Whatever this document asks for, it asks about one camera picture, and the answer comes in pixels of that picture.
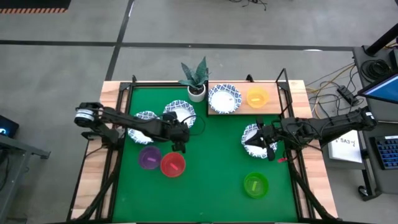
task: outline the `white paper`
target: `white paper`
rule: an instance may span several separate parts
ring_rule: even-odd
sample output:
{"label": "white paper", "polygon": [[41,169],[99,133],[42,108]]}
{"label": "white paper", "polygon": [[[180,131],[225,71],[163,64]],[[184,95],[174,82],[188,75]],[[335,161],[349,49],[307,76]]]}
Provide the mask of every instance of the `white paper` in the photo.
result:
{"label": "white paper", "polygon": [[329,142],[328,147],[330,159],[362,163],[357,131],[350,131]]}

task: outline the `keyboard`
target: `keyboard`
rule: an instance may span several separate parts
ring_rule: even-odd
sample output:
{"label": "keyboard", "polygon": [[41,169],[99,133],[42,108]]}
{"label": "keyboard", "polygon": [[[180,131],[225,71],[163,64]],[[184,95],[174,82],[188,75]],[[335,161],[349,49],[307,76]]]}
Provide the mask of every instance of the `keyboard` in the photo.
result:
{"label": "keyboard", "polygon": [[398,136],[370,138],[382,169],[398,169]]}

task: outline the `orange cup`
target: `orange cup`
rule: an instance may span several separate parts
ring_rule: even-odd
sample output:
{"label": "orange cup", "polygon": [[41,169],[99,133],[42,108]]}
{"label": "orange cup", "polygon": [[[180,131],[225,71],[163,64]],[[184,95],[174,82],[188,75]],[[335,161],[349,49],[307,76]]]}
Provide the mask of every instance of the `orange cup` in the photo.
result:
{"label": "orange cup", "polygon": [[254,87],[248,90],[246,100],[252,108],[260,108],[268,102],[269,95],[264,89]]}

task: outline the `plastic cup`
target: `plastic cup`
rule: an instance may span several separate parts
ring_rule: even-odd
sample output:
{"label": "plastic cup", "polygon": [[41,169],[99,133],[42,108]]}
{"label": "plastic cup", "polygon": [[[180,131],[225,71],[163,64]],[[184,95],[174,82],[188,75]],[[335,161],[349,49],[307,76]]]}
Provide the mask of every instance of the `plastic cup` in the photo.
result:
{"label": "plastic cup", "polygon": [[146,146],[138,155],[138,163],[143,169],[155,169],[160,165],[161,160],[162,153],[155,146]]}
{"label": "plastic cup", "polygon": [[246,100],[252,108],[260,108],[268,102],[269,95],[262,88],[254,87],[248,90]]}
{"label": "plastic cup", "polygon": [[170,152],[163,157],[160,169],[167,177],[178,177],[185,170],[185,159],[177,152]]}
{"label": "plastic cup", "polygon": [[259,199],[268,192],[268,180],[258,172],[252,172],[244,178],[243,187],[252,198]]}

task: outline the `concrete floor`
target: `concrete floor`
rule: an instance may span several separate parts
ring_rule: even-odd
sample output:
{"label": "concrete floor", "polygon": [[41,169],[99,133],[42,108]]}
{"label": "concrete floor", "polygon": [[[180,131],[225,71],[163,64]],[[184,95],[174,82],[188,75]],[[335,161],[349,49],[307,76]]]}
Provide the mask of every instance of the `concrete floor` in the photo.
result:
{"label": "concrete floor", "polygon": [[[135,0],[124,41],[354,46],[370,44],[398,21],[393,0],[269,1],[266,12],[261,5],[241,5]],[[72,0],[66,14],[0,14],[0,40],[115,42],[126,6],[127,0]],[[18,139],[52,151],[47,161],[32,160],[11,216],[27,217],[28,223],[66,219],[86,146],[82,129],[73,124],[74,107],[98,100],[112,52],[112,47],[0,45],[0,113],[21,125]],[[351,52],[122,48],[113,80],[133,74],[140,80],[178,80],[180,62],[193,65],[203,56],[214,79],[248,73],[274,79],[286,68],[291,79],[306,83],[353,61]],[[347,75],[336,82],[347,85]],[[359,89],[359,78],[353,81]],[[336,113],[332,104],[326,110]],[[397,195],[362,202],[356,192],[363,184],[360,171],[328,168],[328,175],[340,218],[396,223]]]}

